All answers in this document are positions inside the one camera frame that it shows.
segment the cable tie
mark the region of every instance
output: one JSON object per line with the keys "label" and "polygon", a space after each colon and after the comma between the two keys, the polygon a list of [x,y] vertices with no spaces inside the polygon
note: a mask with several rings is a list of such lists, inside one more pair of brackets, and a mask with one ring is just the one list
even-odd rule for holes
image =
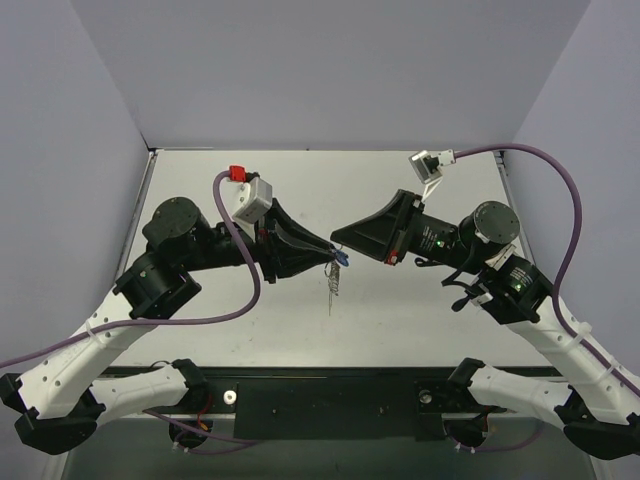
{"label": "cable tie", "polygon": [[98,347],[100,348],[100,350],[106,350],[107,348],[109,348],[109,346],[106,343],[104,343],[100,339],[100,337],[98,337],[95,333],[93,333],[93,331],[91,330],[91,324],[89,323],[89,319],[87,319],[87,321],[84,322],[84,327],[87,330],[87,333],[89,334],[89,338],[98,344]]}
{"label": "cable tie", "polygon": [[598,385],[600,382],[602,382],[605,378],[607,378],[611,372],[613,372],[615,369],[617,369],[618,367],[620,367],[620,362],[618,362],[615,358],[611,357],[609,359],[609,363],[611,363],[611,365],[609,366],[609,368],[607,368],[604,372],[602,372],[600,374],[600,376],[598,378],[596,378],[595,380],[589,380],[586,382],[571,382],[572,386],[590,386],[590,385]]}
{"label": "cable tie", "polygon": [[576,329],[576,336],[571,339],[566,345],[562,347],[551,347],[551,348],[538,348],[540,353],[564,353],[570,352],[578,345],[582,343],[582,340],[585,339],[588,335],[591,334],[591,325],[587,322],[581,322]]}

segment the white cable clip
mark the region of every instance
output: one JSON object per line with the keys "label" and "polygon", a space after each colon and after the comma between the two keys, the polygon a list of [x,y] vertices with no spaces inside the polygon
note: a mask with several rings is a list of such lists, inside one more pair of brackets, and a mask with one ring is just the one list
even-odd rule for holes
{"label": "white cable clip", "polygon": [[93,331],[91,330],[91,324],[89,323],[89,319],[87,319],[87,321],[84,322],[84,328],[87,330],[87,333],[89,334],[89,338],[98,344],[98,347],[100,348],[100,350],[106,350],[107,348],[109,348],[109,346],[106,343],[104,343],[100,339],[100,337],[98,337],[95,333],[93,333]]}
{"label": "white cable clip", "polygon": [[456,155],[453,153],[451,148],[449,150],[438,152],[437,156],[441,167],[446,167],[447,165],[453,165],[456,163]]}
{"label": "white cable clip", "polygon": [[588,335],[591,334],[591,325],[587,322],[581,322],[578,324],[578,328],[576,329],[576,336],[571,339],[566,345],[562,347],[551,347],[551,348],[538,348],[537,350],[540,353],[565,353],[570,352],[574,348],[576,348],[582,340]]}
{"label": "white cable clip", "polygon": [[600,382],[602,382],[605,378],[607,378],[611,372],[613,372],[615,369],[620,367],[620,362],[618,362],[615,358],[611,357],[609,359],[609,363],[611,364],[611,366],[609,368],[607,368],[604,372],[602,372],[600,374],[600,376],[598,378],[596,378],[595,380],[589,380],[587,382],[571,382],[571,385],[573,386],[589,386],[589,385],[598,385]]}
{"label": "white cable clip", "polygon": [[484,305],[485,303],[489,303],[491,300],[493,300],[493,295],[487,292],[484,295],[478,295],[477,297],[472,298],[471,304],[479,307],[481,305]]}

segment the white wall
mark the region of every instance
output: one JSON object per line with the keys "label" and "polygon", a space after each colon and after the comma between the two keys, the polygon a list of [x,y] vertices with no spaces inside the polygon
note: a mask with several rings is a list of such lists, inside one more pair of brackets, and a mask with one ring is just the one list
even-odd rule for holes
{"label": "white wall", "polygon": [[588,0],[72,0],[152,147],[512,138]]}
{"label": "white wall", "polygon": [[[640,2],[593,0],[516,141],[557,156],[584,202],[584,230],[563,289],[601,343],[640,372]],[[509,157],[538,264],[555,275],[570,234],[569,196],[554,173]],[[640,459],[620,462],[637,478]]]}
{"label": "white wall", "polygon": [[[147,152],[68,0],[3,2],[0,65],[0,357],[7,359],[65,338],[100,302]],[[40,478],[46,456],[19,442],[16,417],[0,407],[0,478]]]}

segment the red clip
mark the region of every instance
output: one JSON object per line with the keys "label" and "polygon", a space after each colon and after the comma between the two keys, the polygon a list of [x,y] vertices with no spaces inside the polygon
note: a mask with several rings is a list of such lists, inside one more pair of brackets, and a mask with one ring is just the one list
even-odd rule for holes
{"label": "red clip", "polygon": [[398,251],[391,250],[391,253],[387,257],[387,261],[384,263],[386,263],[387,265],[395,265],[396,263],[398,263]]}
{"label": "red clip", "polygon": [[247,181],[247,172],[240,165],[231,165],[229,167],[229,178],[232,182],[245,183]]}

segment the orange wire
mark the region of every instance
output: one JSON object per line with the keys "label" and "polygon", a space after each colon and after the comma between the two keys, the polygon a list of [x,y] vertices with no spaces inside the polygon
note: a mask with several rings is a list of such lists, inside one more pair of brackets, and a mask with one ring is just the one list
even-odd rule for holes
{"label": "orange wire", "polygon": [[209,394],[209,399],[207,400],[207,405],[200,410],[200,412],[198,412],[198,425],[200,425],[200,428],[203,429],[205,432],[209,431],[209,427],[207,427],[202,420],[200,420],[200,416],[207,413],[207,411],[213,406],[213,395]]}

